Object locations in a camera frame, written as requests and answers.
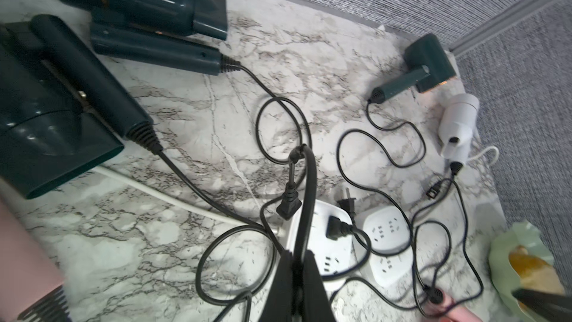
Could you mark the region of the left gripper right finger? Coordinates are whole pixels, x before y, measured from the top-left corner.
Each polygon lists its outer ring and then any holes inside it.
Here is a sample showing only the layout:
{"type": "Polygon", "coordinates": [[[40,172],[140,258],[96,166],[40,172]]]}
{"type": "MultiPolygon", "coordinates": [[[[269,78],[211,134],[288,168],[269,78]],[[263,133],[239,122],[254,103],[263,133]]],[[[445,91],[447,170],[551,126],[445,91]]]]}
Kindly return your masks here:
{"type": "Polygon", "coordinates": [[[314,254],[305,254],[302,271],[302,320],[308,322],[335,322],[314,254]]]}

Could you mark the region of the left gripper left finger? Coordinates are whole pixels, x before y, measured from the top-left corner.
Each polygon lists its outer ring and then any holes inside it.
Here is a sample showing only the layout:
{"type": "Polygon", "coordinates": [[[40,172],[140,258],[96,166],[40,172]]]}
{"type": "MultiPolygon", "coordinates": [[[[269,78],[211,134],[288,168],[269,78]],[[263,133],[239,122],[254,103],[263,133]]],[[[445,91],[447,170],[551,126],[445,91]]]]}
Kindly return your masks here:
{"type": "Polygon", "coordinates": [[[293,257],[288,250],[281,254],[278,267],[262,310],[260,322],[286,322],[292,320],[293,310],[293,257]]]}

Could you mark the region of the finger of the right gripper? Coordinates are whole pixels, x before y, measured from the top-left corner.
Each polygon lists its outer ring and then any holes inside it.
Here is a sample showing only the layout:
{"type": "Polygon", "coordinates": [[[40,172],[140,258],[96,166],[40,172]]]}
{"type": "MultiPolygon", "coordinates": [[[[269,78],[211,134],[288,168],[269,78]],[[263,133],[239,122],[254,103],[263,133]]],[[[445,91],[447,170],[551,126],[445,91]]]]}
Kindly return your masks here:
{"type": "Polygon", "coordinates": [[[512,296],[548,321],[571,321],[571,296],[519,289],[512,296]]]}

